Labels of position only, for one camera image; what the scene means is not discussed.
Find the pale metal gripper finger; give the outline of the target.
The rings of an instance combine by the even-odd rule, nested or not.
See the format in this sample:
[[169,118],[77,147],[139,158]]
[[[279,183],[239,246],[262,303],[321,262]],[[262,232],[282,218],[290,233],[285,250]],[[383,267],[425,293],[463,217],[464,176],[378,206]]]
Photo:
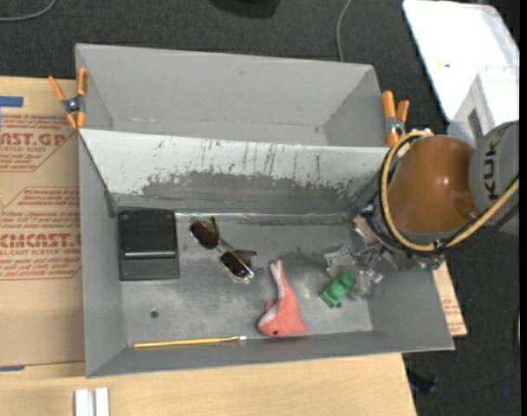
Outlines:
[[355,285],[349,291],[350,298],[369,298],[373,293],[376,285],[383,279],[383,275],[374,269],[354,270]]
[[326,271],[330,276],[339,276],[342,272],[360,273],[366,271],[364,250],[353,250],[344,245],[340,249],[326,253]]

